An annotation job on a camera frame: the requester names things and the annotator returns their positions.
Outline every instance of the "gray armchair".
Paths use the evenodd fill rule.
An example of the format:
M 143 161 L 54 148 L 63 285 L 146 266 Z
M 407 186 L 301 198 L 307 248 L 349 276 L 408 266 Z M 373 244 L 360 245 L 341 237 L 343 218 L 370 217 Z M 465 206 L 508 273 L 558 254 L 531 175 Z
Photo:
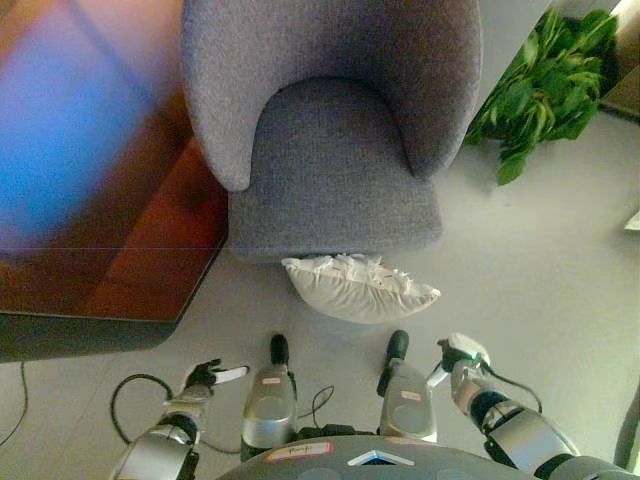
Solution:
M 250 262 L 422 248 L 471 120 L 477 0 L 186 0 L 187 103 Z

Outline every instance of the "wire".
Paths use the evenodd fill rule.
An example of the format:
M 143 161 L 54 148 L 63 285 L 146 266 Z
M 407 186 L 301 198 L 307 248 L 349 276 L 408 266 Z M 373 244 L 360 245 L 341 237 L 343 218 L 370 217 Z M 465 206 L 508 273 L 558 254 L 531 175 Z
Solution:
M 24 393 L 24 397 L 23 397 L 24 401 L 22 403 L 22 413 L 20 414 L 20 418 L 18 419 L 18 422 L 16 423 L 16 425 L 9 432 L 9 435 L 4 437 L 2 441 L 0 441 L 0 448 L 2 448 L 4 444 L 7 443 L 9 439 L 13 437 L 13 435 L 18 431 L 18 428 L 20 428 L 20 425 L 22 425 L 22 421 L 24 420 L 24 417 L 27 415 L 27 410 L 29 410 L 29 390 L 27 389 L 27 377 L 24 373 L 24 362 L 20 362 L 20 378 L 22 381 L 22 391 Z
M 158 385 L 160 385 L 162 388 L 164 388 L 167 394 L 167 401 L 173 398 L 173 391 L 171 391 L 171 387 L 169 385 L 167 385 L 162 379 L 155 377 L 153 375 L 147 375 L 146 373 L 136 373 L 135 375 L 129 375 L 127 378 L 125 378 L 118 384 L 118 386 L 115 388 L 115 390 L 111 394 L 109 411 L 111 413 L 111 423 L 113 424 L 113 428 L 116 429 L 116 433 L 118 434 L 118 436 L 127 445 L 131 443 L 131 440 L 129 439 L 129 437 L 127 437 L 127 435 L 122 430 L 122 427 L 120 426 L 120 422 L 118 422 L 118 417 L 116 415 L 116 399 L 118 398 L 118 394 L 120 393 L 120 390 L 122 389 L 122 387 L 124 387 L 127 383 L 131 382 L 132 380 L 137 380 L 140 378 L 144 380 L 151 380 L 152 382 L 155 382 Z
M 504 383 L 508 383 L 509 385 L 513 385 L 514 387 L 518 387 L 524 390 L 525 392 L 527 392 L 529 395 L 531 395 L 535 399 L 536 403 L 538 404 L 538 413 L 540 414 L 542 413 L 542 401 L 540 400 L 540 397 L 538 396 L 538 394 L 532 388 L 527 387 L 526 385 L 522 383 L 518 383 L 509 378 L 503 377 L 502 375 L 498 375 L 496 372 L 493 371 L 493 369 L 486 362 L 482 362 L 482 369 L 489 372 L 491 376 L 497 378 L 498 380 Z
M 327 398 L 320 402 L 320 405 L 316 406 L 316 400 L 318 399 L 318 397 L 320 397 L 320 395 L 322 395 L 322 393 L 326 392 L 327 390 L 331 390 L 331 393 L 327 395 Z M 311 416 L 313 417 L 313 424 L 316 426 L 316 428 L 320 428 L 320 425 L 318 425 L 318 421 L 316 420 L 316 412 L 327 404 L 331 397 L 333 397 L 333 392 L 335 392 L 335 390 L 336 389 L 333 385 L 329 385 L 328 387 L 324 387 L 314 395 L 313 400 L 311 401 Z
M 322 400 L 320 402 L 320 404 L 318 406 L 316 406 L 314 408 L 314 402 L 316 401 L 316 399 L 323 393 L 326 392 L 327 390 L 331 390 L 331 393 L 329 395 L 327 395 L 327 398 L 325 398 L 324 400 Z M 311 415 L 313 415 L 314 410 L 317 412 L 318 410 L 320 410 L 322 407 L 324 407 L 327 402 L 329 400 L 331 400 L 331 397 L 333 397 L 333 392 L 335 391 L 335 387 L 333 385 L 329 385 L 327 387 L 324 387 L 322 390 L 320 390 L 318 393 L 315 394 L 315 396 L 313 397 L 313 400 L 311 401 L 311 410 L 309 410 L 306 413 L 302 413 L 300 415 L 298 415 L 296 418 L 298 420 L 302 420 L 303 418 L 307 418 Z

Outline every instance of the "gray floor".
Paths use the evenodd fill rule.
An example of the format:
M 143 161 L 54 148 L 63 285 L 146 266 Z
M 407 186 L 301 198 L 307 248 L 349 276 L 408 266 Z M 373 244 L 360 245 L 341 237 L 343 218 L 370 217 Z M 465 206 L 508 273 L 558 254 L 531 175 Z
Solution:
M 623 232 L 638 209 L 638 128 L 599 114 L 576 142 L 541 146 L 523 178 L 496 188 L 493 146 L 463 148 L 437 179 L 445 233 L 428 251 L 385 263 L 439 288 L 431 308 L 393 324 L 363 327 L 310 311 L 278 266 L 247 266 L 221 254 L 175 335 L 146 352 L 27 364 L 31 408 L 0 451 L 0 478 L 107 478 L 123 445 L 108 402 L 134 372 L 175 388 L 186 368 L 221 356 L 260 367 L 270 335 L 291 343 L 300 404 L 334 384 L 320 422 L 375 429 L 374 393 L 389 334 L 406 329 L 408 360 L 428 372 L 437 339 L 462 331 L 490 350 L 496 370 L 532 385 L 545 413 L 584 454 L 611 460 L 640 373 L 638 235 Z M 17 364 L 0 365 L 0 432 L 20 409 Z M 205 437 L 237 446 L 250 378 L 218 389 Z M 482 453 L 482 437 L 436 392 L 441 443 Z M 528 402 L 520 392 L 507 389 Z M 162 392 L 132 384 L 119 402 L 131 435 L 161 412 Z M 202 451 L 198 478 L 236 458 Z

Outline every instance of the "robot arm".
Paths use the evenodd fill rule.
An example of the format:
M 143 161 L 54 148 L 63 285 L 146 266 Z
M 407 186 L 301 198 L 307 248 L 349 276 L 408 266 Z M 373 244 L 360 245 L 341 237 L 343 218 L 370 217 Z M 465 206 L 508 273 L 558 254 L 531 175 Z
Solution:
M 482 345 L 461 334 L 439 342 L 442 368 L 451 374 L 454 403 L 486 436 L 489 456 L 543 480 L 637 478 L 578 449 L 541 413 L 498 390 L 486 375 L 490 358 Z
M 197 365 L 185 388 L 171 399 L 157 425 L 151 427 L 124 452 L 111 480 L 192 480 L 198 464 L 194 447 L 206 425 L 213 386 L 245 376 L 246 366 L 223 370 L 220 360 Z

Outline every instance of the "potted plant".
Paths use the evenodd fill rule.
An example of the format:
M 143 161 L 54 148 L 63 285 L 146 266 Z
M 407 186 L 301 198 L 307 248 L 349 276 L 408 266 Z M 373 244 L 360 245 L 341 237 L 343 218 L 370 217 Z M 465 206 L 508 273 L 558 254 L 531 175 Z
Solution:
M 617 21 L 602 10 L 568 22 L 550 10 L 473 119 L 466 141 L 501 140 L 499 185 L 512 182 L 539 142 L 576 139 L 598 109 L 602 57 Z

